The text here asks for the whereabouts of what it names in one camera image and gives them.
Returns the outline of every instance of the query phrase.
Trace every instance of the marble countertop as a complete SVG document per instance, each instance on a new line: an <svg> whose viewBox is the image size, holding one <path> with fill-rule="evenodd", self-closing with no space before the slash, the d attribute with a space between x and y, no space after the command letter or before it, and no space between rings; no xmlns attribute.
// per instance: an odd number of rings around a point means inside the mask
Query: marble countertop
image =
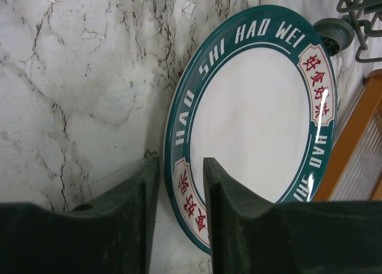
<svg viewBox="0 0 382 274"><path fill-rule="evenodd" d="M162 153L174 88L190 56L229 16L260 4L314 23L338 0L0 0L0 201L62 211ZM381 54L378 39L371 51ZM358 43L332 58L339 122L362 77ZM211 273L161 185L151 273Z"/></svg>

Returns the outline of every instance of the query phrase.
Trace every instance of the oval plate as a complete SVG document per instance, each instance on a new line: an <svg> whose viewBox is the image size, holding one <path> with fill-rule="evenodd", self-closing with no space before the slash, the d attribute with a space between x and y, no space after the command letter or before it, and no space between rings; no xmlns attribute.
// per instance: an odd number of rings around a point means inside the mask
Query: oval plate
<svg viewBox="0 0 382 274"><path fill-rule="evenodd" d="M190 240L210 252L204 157L269 201L310 201L336 114L330 59L302 16L263 5L216 28L177 85L165 132L166 187Z"/></svg>

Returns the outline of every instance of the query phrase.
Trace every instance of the brown wood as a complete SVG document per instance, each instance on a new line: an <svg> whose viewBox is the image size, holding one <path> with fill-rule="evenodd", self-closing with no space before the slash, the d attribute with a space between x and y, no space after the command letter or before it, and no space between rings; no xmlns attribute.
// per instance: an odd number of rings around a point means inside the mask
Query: brown wood
<svg viewBox="0 0 382 274"><path fill-rule="evenodd" d="M365 91L333 148L328 168L314 201L329 200L369 121L376 111L382 115L382 70L376 70L371 75L372 77L368 76L365 80ZM380 189L376 190L374 194L376 196L381 194L380 197L382 197L382 181L379 181L379 186Z"/></svg>

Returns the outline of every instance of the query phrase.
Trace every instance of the white ring line on plate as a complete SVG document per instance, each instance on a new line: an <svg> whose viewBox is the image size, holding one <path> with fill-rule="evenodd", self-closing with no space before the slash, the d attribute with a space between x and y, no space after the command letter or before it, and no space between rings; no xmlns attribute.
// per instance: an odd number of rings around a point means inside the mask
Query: white ring line on plate
<svg viewBox="0 0 382 274"><path fill-rule="evenodd" d="M312 141L312 135L309 135L309 142L308 142L307 146L310 146L310 142L311 142L311 141ZM301 172L303 171L303 168L304 168L304 165L305 165L305 162L306 162L307 157L308 157L308 152L306 152L306 154L305 154L305 157L304 157L304 159L303 159L303 164L301 165L300 172L299 172L298 175L296 176L296 179L294 180L292 186L289 188L289 191L288 191L286 194L284 194L284 195L282 196L281 200L285 199L285 198L290 194L290 192L292 191L292 189L293 189L294 185L296 184L296 182L297 182L297 180L298 180L298 178L299 178Z"/></svg>
<svg viewBox="0 0 382 274"><path fill-rule="evenodd" d="M225 61L227 61L228 59L230 59L230 56L231 56L232 54L237 53L237 52L240 51L241 49L244 49L244 48L246 48L246 47L248 47L248 46L259 45L259 44L265 44L265 45L271 45L271 46L278 47L278 48L280 48L281 50L283 50L283 51L285 51L286 53L288 53L289 55L291 55L291 53L290 53L287 49L285 49L284 47L282 47L282 46L280 46L280 45L278 45L278 44L271 43L271 42L253 42L253 43L250 43L250 44L241 46L240 48L238 48L238 49L232 51L230 54L227 55L227 57L226 57L225 59L223 59L223 60L216 66L216 68L218 68L218 67L219 67L220 65L222 65ZM212 77L212 76L215 76L215 75L216 75L216 73L211 73L210 76L207 78L206 82L208 82L208 81L211 79L211 77ZM205 85L203 86L201 92L200 92L199 95L198 95L198 98L196 98L195 106L197 106L197 105L199 104L199 101L201 100L202 94L204 93L204 89L206 89L206 87L207 87L207 84L205 84ZM190 118L191 118L191 122L192 122L193 117L194 117L194 115L195 115L195 111L196 111L196 108L193 108L193 110L192 110L192 114L191 114L191 117L190 117ZM189 141L190 141L190 134L191 134L191 132L189 131L188 134L187 134L187 143L189 143Z"/></svg>

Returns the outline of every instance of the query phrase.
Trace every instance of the marble surface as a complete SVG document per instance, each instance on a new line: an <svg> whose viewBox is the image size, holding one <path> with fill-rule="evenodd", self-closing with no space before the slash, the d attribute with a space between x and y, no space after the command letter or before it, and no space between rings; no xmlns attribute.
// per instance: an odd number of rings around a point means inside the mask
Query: marble surface
<svg viewBox="0 0 382 274"><path fill-rule="evenodd" d="M314 23L338 0L0 0L0 201L71 210L162 153L167 112L190 56L229 16L286 6ZM381 54L378 39L371 50ZM361 78L354 42L333 57L339 121ZM211 273L162 184L151 273Z"/></svg>

